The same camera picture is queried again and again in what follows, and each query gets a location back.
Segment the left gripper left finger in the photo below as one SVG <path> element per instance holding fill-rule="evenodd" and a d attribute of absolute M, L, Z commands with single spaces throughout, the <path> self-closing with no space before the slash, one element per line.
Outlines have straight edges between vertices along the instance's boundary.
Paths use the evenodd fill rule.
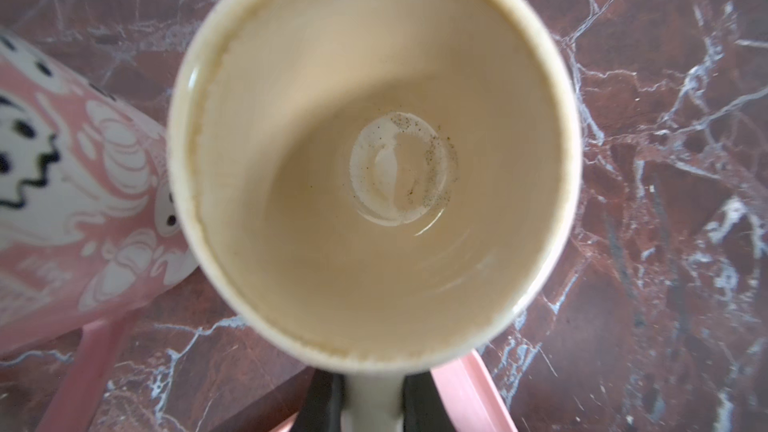
<path fill-rule="evenodd" d="M 316 369 L 291 432 L 341 432 L 344 376 Z"/>

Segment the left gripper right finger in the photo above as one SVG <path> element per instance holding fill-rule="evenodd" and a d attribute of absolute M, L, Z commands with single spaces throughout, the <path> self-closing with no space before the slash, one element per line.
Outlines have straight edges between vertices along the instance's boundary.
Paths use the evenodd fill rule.
<path fill-rule="evenodd" d="M 430 371 L 408 375 L 404 379 L 403 431 L 456 431 Z"/>

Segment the pink plastic tray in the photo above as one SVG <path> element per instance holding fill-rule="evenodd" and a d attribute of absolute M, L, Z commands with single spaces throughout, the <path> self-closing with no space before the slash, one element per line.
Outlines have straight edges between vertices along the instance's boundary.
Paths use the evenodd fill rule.
<path fill-rule="evenodd" d="M 456 431 L 516 429 L 478 353 L 429 371 Z M 403 431 L 403 383 L 408 375 L 343 376 L 342 431 Z M 290 431 L 298 412 L 275 429 Z"/>

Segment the beige teapot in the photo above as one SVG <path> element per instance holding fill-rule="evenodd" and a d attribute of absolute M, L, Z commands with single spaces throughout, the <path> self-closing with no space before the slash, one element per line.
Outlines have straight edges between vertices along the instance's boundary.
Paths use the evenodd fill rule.
<path fill-rule="evenodd" d="M 541 291 L 582 146 L 526 0 L 219 0 L 168 155 L 184 235 L 248 325 L 315 369 L 411 375 Z"/>

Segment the pink mug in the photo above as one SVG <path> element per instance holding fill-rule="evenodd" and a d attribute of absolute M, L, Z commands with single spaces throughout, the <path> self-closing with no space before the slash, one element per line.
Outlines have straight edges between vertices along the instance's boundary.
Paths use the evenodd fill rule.
<path fill-rule="evenodd" d="M 89 427 L 139 310 L 196 267 L 165 129 L 3 31 L 1 350 L 82 333 L 40 430 Z"/>

